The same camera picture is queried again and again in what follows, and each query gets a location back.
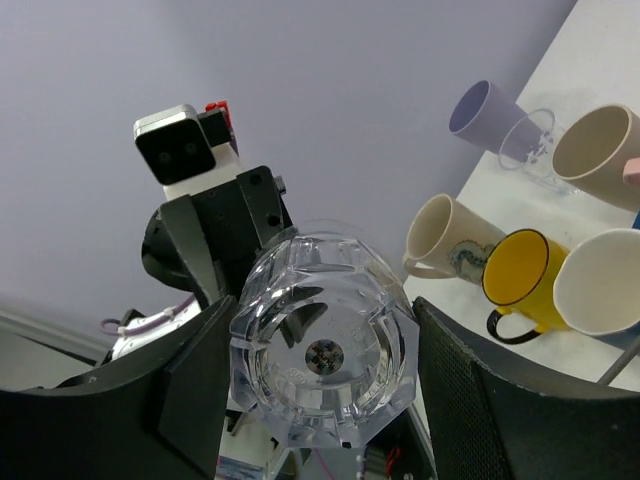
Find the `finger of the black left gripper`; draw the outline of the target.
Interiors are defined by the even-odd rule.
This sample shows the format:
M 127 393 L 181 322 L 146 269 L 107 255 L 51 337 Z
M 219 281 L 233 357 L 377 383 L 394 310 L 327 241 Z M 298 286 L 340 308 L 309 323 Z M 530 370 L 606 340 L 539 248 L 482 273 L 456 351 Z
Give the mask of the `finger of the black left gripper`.
M 159 211 L 201 309 L 224 299 L 224 275 L 211 255 L 192 197 L 168 201 Z

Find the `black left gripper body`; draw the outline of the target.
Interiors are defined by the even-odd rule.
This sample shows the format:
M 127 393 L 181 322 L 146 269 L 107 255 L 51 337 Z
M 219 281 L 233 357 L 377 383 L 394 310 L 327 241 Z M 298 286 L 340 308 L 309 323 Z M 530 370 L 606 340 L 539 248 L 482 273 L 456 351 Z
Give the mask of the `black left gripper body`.
M 213 259 L 225 279 L 225 298 L 238 298 L 267 244 L 292 225 L 281 178 L 266 166 L 192 197 Z M 186 271 L 161 219 L 149 220 L 141 246 L 142 265 L 159 282 L 192 293 Z

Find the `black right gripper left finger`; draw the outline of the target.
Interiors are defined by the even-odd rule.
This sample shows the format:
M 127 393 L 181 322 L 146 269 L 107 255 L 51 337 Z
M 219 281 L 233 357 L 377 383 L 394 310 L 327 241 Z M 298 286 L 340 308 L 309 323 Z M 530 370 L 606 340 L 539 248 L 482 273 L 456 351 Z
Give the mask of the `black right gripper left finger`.
M 236 306 L 221 300 L 56 388 L 2 392 L 2 478 L 214 478 Z

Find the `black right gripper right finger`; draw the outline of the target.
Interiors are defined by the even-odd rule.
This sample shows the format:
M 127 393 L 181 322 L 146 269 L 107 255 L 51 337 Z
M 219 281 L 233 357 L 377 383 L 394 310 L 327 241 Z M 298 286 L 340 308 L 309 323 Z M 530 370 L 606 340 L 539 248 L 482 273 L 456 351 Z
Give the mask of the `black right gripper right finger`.
M 638 478 L 638 393 L 532 362 L 422 297 L 413 312 L 437 478 Z

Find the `clear glass tumbler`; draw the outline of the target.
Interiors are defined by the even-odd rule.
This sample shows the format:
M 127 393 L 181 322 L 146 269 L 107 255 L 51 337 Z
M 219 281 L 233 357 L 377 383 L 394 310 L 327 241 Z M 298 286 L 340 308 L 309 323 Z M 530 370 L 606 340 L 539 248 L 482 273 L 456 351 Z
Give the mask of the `clear glass tumbler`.
M 419 326 L 357 227 L 312 220 L 272 239 L 230 326 L 230 394 L 291 448 L 359 448 L 416 396 Z

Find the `yellow mug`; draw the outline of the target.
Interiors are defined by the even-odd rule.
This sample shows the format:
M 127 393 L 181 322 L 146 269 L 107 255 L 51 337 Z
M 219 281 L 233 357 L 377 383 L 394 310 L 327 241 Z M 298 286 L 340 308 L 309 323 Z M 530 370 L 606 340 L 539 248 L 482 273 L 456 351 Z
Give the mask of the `yellow mug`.
M 529 342 L 549 331 L 567 331 L 568 324 L 553 299 L 554 282 L 569 250 L 535 229 L 507 235 L 491 252 L 481 286 L 494 310 L 486 320 L 489 335 L 506 345 Z M 513 313 L 529 318 L 535 327 L 505 337 L 498 332 L 500 320 Z

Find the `blue mug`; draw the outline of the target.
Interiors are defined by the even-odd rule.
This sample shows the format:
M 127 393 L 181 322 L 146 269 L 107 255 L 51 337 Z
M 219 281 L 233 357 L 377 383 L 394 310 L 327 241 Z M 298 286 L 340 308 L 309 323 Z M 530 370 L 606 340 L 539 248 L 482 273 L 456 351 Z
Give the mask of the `blue mug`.
M 620 349 L 639 336 L 639 231 L 598 233 L 568 254 L 553 301 L 570 329 Z

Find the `cream seahorse mug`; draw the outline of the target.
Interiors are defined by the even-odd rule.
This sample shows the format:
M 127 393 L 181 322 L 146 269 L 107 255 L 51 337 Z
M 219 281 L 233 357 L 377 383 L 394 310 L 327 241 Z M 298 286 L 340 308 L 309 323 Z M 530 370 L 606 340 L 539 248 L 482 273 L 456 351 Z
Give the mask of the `cream seahorse mug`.
M 479 285 L 488 257 L 505 236 L 456 199 L 439 194 L 412 221 L 403 266 L 417 278 L 458 278 Z

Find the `lavender plastic cup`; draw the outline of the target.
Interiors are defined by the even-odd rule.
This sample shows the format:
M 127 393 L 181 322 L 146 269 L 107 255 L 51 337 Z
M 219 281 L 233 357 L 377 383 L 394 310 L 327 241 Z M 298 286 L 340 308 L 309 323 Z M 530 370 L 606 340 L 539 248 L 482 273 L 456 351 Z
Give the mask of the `lavender plastic cup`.
M 526 112 L 497 85 L 480 80 L 472 85 L 455 106 L 448 123 L 449 132 L 483 150 L 498 154 L 504 140 L 526 145 L 536 142 L 542 130 Z

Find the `clear textured glass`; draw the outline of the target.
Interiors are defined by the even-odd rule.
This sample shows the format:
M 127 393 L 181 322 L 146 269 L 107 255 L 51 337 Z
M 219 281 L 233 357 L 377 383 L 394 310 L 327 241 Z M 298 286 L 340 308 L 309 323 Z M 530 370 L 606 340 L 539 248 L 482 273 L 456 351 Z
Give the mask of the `clear textured glass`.
M 531 111 L 505 136 L 498 152 L 500 167 L 559 196 L 577 193 L 552 167 L 553 154 L 564 133 L 564 125 L 551 109 Z

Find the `pink faceted mug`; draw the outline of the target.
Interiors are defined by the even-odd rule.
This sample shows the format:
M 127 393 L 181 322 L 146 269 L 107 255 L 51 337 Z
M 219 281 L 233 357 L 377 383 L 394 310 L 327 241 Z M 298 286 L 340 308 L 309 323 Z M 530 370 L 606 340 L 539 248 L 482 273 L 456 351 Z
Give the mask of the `pink faceted mug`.
M 628 160 L 623 168 L 623 181 L 628 185 L 640 186 L 640 158 Z

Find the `beige plastic cup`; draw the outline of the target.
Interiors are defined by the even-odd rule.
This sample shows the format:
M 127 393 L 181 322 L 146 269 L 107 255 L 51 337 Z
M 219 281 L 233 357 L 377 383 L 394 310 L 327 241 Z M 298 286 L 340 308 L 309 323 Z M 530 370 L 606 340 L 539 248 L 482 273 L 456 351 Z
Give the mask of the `beige plastic cup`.
M 624 105 L 597 108 L 573 124 L 552 156 L 554 173 L 599 200 L 637 211 L 639 188 L 623 180 L 628 161 L 639 156 L 639 117 Z

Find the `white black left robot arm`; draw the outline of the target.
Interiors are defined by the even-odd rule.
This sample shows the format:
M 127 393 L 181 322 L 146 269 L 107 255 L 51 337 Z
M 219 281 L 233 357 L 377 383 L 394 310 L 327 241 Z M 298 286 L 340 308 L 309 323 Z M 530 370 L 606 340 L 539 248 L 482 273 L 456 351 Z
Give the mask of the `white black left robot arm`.
M 194 215 L 206 242 L 218 286 L 223 297 L 238 298 L 267 244 L 292 226 L 282 196 L 282 179 L 266 166 L 239 174 L 236 178 L 189 196 Z M 121 320 L 105 319 L 101 328 L 116 342 L 108 358 L 116 360 L 183 326 L 203 310 L 195 280 L 174 245 L 173 232 L 187 221 L 166 225 L 156 210 L 145 229 L 141 260 L 148 275 L 160 283 L 190 294 L 182 303 L 146 316 L 135 309 Z

